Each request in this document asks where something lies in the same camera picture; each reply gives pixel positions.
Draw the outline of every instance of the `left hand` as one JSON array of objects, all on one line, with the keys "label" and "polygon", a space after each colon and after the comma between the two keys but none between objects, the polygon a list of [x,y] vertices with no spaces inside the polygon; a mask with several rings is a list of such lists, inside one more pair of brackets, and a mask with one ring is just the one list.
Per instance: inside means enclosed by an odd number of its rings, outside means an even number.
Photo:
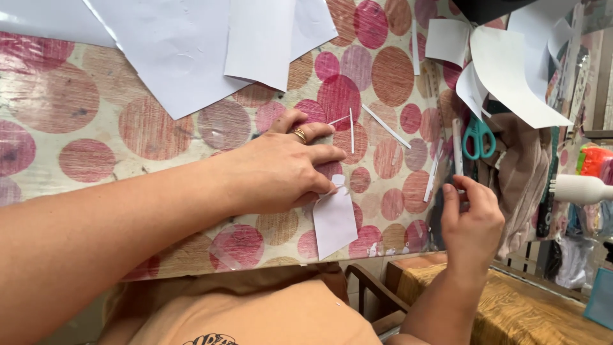
[{"label": "left hand", "polygon": [[[332,145],[305,145],[294,133],[295,122],[307,115],[297,109],[287,110],[270,129],[243,147],[208,158],[211,175],[222,183],[232,205],[231,214],[271,214],[285,212],[312,203],[335,188],[314,165],[343,160],[345,152]],[[299,126],[306,143],[334,133],[326,123]]]}]

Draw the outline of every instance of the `polka dot tablecloth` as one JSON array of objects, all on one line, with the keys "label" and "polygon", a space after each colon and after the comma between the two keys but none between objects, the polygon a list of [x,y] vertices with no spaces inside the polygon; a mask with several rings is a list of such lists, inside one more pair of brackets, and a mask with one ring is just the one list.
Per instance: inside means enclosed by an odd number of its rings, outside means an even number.
[{"label": "polka dot tablecloth", "polygon": [[[438,65],[442,111],[428,107],[424,80],[413,75],[409,29],[416,18],[423,60],[428,21],[463,17],[447,0],[329,0],[328,5],[339,36],[291,63],[287,93],[254,84],[177,121],[115,49],[0,33],[0,205],[236,149],[292,107],[307,113],[309,122],[331,122],[351,107],[355,153],[317,170],[347,177],[359,238],[326,260],[367,257],[373,245],[378,255],[423,250],[431,205],[422,199],[433,142],[440,137],[439,124],[450,127],[462,113],[454,91],[460,69]],[[413,149],[357,111],[362,103]],[[337,132],[323,142],[351,151],[349,122],[337,123]],[[209,247],[220,250],[214,254]],[[230,219],[151,257],[126,279],[317,260],[307,206]]]}]

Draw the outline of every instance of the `forearm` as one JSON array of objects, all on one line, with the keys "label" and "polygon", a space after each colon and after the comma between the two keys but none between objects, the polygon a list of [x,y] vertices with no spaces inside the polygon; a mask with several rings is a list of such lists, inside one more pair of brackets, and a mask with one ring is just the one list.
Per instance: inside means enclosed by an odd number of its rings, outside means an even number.
[{"label": "forearm", "polygon": [[33,343],[139,263],[230,215],[206,161],[0,208],[0,343]]},{"label": "forearm", "polygon": [[468,277],[444,269],[412,305],[400,333],[431,345],[469,344],[486,275]]}]

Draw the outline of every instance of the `printed graphic on shirt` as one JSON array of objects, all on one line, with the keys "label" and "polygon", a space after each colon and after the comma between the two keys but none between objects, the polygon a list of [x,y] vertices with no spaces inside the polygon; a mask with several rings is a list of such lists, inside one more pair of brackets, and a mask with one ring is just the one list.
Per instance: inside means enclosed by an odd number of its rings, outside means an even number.
[{"label": "printed graphic on shirt", "polygon": [[225,334],[211,333],[201,335],[193,341],[188,341],[183,345],[238,345],[234,342],[234,338]]}]

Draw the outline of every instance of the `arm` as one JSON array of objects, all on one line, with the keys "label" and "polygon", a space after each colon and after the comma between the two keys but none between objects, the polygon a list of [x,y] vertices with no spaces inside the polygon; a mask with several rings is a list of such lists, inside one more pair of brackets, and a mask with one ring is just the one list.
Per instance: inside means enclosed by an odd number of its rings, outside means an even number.
[{"label": "arm", "polygon": [[[188,165],[0,208],[0,344],[34,343],[160,250],[223,218],[283,212],[334,185],[314,164],[344,159],[285,134],[284,113],[242,148]],[[310,141],[323,123],[300,127]]]},{"label": "arm", "polygon": [[[468,177],[456,175],[454,180],[466,193],[461,198],[454,186],[443,186],[445,205],[441,221],[447,268],[411,306],[400,328],[400,333],[431,345],[470,343],[487,270],[504,226],[498,200],[489,188]],[[461,199],[470,201],[470,209],[462,214]],[[400,335],[388,345],[410,344],[405,339]]]}]

